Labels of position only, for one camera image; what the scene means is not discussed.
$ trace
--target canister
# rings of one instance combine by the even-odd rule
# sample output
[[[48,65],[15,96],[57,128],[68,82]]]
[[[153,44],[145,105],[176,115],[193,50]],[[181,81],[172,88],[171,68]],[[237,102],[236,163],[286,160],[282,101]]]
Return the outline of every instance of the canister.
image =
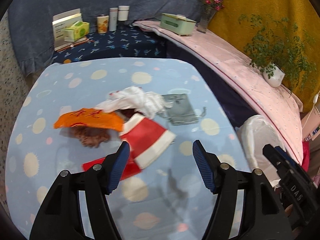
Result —
[[[117,29],[118,8],[110,8],[109,16],[109,31],[113,32]]]
[[[126,21],[128,20],[130,6],[121,5],[118,7],[118,21]]]
[[[109,16],[106,14],[97,17],[97,31],[98,33],[106,33],[108,31]]]

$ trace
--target electrical cord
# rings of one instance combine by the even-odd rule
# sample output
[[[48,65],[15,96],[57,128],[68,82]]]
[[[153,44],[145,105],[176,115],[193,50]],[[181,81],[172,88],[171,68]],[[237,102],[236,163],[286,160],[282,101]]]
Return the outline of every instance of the electrical cord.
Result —
[[[307,124],[307,122],[308,122],[308,120],[309,120],[309,117],[310,117],[310,115],[311,115],[311,113],[312,113],[312,111],[313,111],[313,108],[316,106],[316,103],[317,103],[317,101],[318,101],[319,94],[320,94],[320,91],[313,97],[313,107],[312,107],[312,109],[310,110],[310,112],[309,112],[309,114],[308,114],[308,117],[307,117],[307,120],[306,120],[306,122],[304,123],[302,129],[306,126],[306,124]]]

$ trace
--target white cloth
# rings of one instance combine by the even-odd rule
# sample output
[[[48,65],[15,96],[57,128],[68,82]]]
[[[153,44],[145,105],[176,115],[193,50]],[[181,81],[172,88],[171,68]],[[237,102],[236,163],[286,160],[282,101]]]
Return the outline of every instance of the white cloth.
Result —
[[[135,109],[149,119],[153,119],[157,113],[162,113],[166,108],[172,107],[164,98],[155,92],[144,92],[139,87],[128,87],[122,91],[109,94],[109,99],[98,104],[95,109],[105,113],[111,113],[118,109]]]

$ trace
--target white flower pot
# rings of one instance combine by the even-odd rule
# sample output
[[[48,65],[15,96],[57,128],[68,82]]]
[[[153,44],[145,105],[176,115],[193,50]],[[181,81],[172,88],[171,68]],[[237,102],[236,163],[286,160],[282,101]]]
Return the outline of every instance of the white flower pot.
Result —
[[[282,80],[284,78],[284,73],[275,64],[273,64],[273,63],[270,63],[270,64],[272,64],[276,68],[273,70],[273,76],[269,78],[267,72],[263,72],[262,75],[263,75],[263,78],[265,79],[265,81],[270,86],[276,88],[281,85]]]

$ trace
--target screw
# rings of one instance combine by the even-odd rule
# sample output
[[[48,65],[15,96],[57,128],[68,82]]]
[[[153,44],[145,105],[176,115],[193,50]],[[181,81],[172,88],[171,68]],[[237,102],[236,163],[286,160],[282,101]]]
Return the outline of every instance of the screw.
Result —
[[[229,164],[227,164],[227,163],[221,163],[220,167],[221,167],[222,169],[224,169],[224,170],[227,170],[227,169],[229,169]]]
[[[254,173],[260,176],[260,175],[262,175],[263,172],[260,169],[255,169]]]
[[[68,171],[61,171],[61,172],[60,172],[60,176],[61,176],[61,177],[65,177],[65,176],[67,176],[68,174],[69,174]]]
[[[93,166],[93,169],[94,169],[95,171],[99,171],[99,170],[101,170],[101,168],[102,168],[102,165],[101,165],[101,164],[95,164],[95,165]]]

